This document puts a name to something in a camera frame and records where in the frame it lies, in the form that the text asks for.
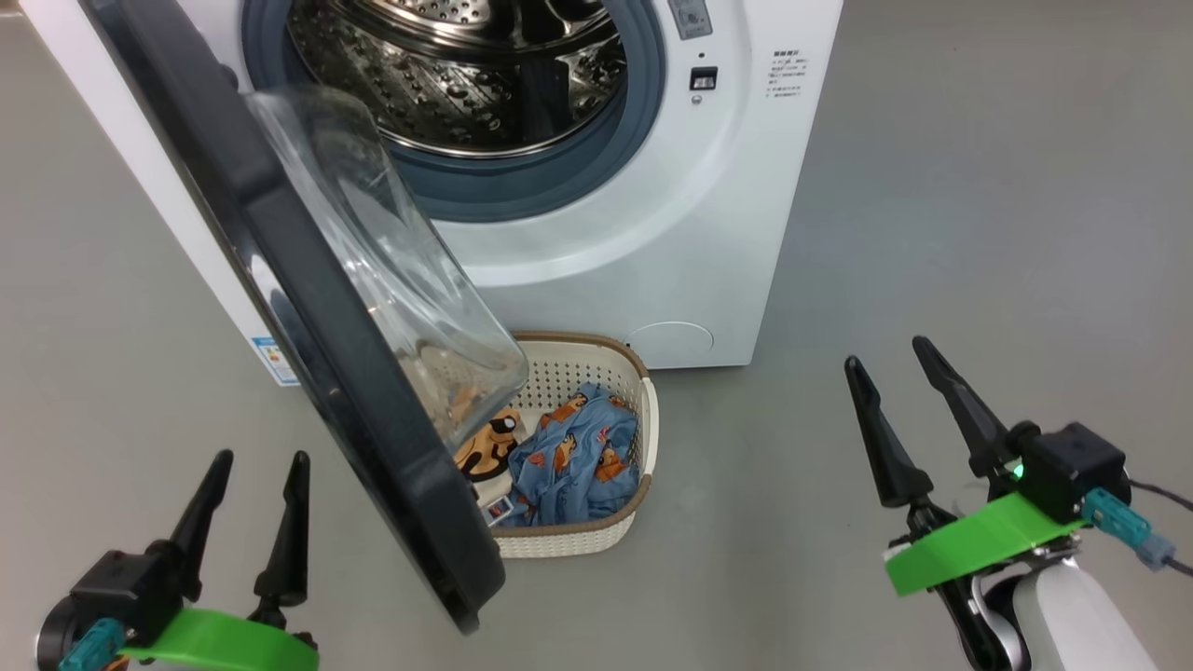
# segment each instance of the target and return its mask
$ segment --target teal connector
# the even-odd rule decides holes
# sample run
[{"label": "teal connector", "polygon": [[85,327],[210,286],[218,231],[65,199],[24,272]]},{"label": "teal connector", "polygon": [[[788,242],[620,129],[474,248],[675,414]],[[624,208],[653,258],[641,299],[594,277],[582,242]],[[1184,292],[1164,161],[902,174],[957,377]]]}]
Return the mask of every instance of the teal connector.
[{"label": "teal connector", "polygon": [[58,671],[103,671],[116,661],[124,644],[124,626],[111,617],[103,617],[58,663]]},{"label": "teal connector", "polygon": [[1098,487],[1086,494],[1081,517],[1092,527],[1126,543],[1139,561],[1152,571],[1163,568],[1176,554],[1176,546],[1151,530],[1151,523],[1114,494]]},{"label": "teal connector", "polygon": [[1081,517],[1093,528],[1123,541],[1132,550],[1139,549],[1151,535],[1150,522],[1101,487],[1086,494]]}]

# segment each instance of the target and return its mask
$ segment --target front-load washing machine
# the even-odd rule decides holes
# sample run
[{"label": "front-load washing machine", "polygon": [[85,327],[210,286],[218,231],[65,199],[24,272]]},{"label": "front-load washing machine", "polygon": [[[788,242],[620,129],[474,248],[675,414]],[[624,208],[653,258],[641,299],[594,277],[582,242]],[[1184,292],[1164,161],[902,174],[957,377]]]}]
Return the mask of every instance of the front-load washing machine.
[{"label": "front-load washing machine", "polygon": [[[653,368],[749,363],[841,0],[168,1],[242,92],[363,100],[511,330],[608,336]],[[21,5],[246,339],[268,339],[76,0]]]},{"label": "front-load washing machine", "polygon": [[452,454],[527,380],[507,327],[747,363],[840,7],[23,8],[468,632],[505,573]]}]

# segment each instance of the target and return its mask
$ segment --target laundry basket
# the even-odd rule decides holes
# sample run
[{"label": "laundry basket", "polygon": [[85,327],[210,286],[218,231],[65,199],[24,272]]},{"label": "laundry basket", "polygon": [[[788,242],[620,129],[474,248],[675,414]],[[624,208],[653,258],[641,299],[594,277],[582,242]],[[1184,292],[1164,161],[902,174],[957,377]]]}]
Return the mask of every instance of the laundry basket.
[{"label": "laundry basket", "polygon": [[638,464],[641,480],[630,503],[616,515],[596,522],[555,527],[493,530],[501,556],[542,559],[591,554],[613,547],[633,524],[635,513],[650,488],[659,454],[659,396],[650,374],[629,347],[599,336],[533,332],[515,333],[530,362],[530,380],[509,402],[527,421],[560,407],[585,382],[596,383],[625,400],[638,417],[638,432],[630,457]]}]

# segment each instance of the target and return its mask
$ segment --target blue pajamas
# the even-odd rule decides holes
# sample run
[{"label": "blue pajamas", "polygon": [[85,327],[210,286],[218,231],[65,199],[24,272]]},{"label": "blue pajamas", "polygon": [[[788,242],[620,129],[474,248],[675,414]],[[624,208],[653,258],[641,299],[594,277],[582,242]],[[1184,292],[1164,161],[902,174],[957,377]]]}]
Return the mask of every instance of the blue pajamas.
[{"label": "blue pajamas", "polygon": [[592,522],[622,510],[638,490],[630,444],[638,418],[607,390],[586,382],[568,405],[509,453],[514,512],[506,527]]}]

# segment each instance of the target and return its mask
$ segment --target stainless steel drum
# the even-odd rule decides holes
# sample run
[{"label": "stainless steel drum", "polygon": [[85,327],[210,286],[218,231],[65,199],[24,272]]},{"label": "stainless steel drum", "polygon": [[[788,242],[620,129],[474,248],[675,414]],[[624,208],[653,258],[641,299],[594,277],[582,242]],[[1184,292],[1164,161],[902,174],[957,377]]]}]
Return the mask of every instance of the stainless steel drum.
[{"label": "stainless steel drum", "polygon": [[310,73],[391,140],[502,158],[545,149],[612,98],[625,53],[599,0],[295,0]]}]

